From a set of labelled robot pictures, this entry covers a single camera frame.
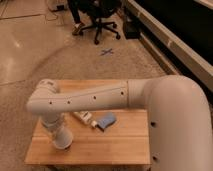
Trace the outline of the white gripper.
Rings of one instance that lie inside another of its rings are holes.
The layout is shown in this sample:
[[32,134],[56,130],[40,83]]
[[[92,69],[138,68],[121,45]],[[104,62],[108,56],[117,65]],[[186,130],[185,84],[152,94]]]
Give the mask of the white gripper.
[[52,116],[41,117],[42,126],[51,134],[58,134],[64,128],[64,116],[56,114]]

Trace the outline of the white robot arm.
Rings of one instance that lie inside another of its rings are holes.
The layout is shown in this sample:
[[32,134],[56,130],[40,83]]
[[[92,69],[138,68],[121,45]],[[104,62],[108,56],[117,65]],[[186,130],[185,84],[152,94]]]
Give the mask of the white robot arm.
[[27,109],[41,117],[54,135],[53,144],[65,149],[73,142],[63,125],[65,112],[145,109],[153,171],[213,171],[213,128],[207,97],[192,79],[167,75],[124,80],[111,85],[62,93],[50,79],[40,81]]

